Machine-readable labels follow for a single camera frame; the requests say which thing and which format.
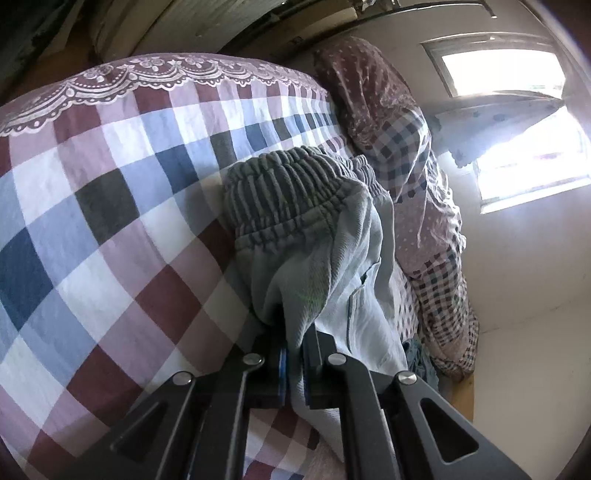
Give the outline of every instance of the screw head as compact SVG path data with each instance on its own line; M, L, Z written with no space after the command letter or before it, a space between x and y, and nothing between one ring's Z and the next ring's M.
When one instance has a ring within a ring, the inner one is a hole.
M192 380L193 376L189 372L177 372L173 376L173 384L178 385L179 387L191 383Z
M347 357L345 357L342 353L331 353L329 355L328 361L331 365L338 367L347 361Z
M242 362L253 367L262 362L262 357L258 353L247 353L242 357Z
M397 378L398 381L404 385L412 385L417 381L416 374L408 371L398 373Z

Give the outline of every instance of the bed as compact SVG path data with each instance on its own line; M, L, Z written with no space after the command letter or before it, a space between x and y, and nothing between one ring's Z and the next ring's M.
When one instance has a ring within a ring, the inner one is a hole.
M0 108L2 471L55 478L175 372L249 351L222 177L299 145L353 154L328 92L217 55L115 61ZM419 306L396 275L406 340ZM288 407L255 410L244 476L302 478L319 442Z

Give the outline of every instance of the window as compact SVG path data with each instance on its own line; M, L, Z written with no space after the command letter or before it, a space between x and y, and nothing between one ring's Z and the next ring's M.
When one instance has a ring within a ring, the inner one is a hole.
M562 96L564 73L548 40L532 35L459 35L423 44L450 96L530 90Z
M566 107L475 163L482 213L591 184L591 145Z
M554 47L530 35L458 35L423 45L450 96L529 90L562 97ZM566 107L474 163L482 213L591 184L591 144Z

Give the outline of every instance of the checkered blanket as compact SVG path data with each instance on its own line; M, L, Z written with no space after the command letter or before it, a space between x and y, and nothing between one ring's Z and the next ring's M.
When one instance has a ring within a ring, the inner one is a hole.
M479 323L462 274L460 210L423 113L402 76L366 40L338 38L314 58L345 107L351 139L395 203L396 260L420 302L420 336L435 365L460 381L475 368Z
M26 475L55 477L173 373L250 350L221 177L300 145L351 156L327 92L223 56L117 61L0 109L0 437ZM253 411L245 478L302 478L317 442L288 408Z

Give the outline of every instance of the light blue fabric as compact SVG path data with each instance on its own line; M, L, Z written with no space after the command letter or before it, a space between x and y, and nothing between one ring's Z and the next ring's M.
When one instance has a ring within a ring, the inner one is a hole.
M314 322L368 369L406 369L390 195L365 157L337 159L308 147L235 164L225 183L236 260L254 311L268 324L278 307L284 312L293 409L342 459L338 412L306 406L300 348Z
M439 390L439 377L437 371L431 363L427 348L415 335L413 338L405 341L402 346L407 356L408 369L416 373L420 378L429 384L435 390Z

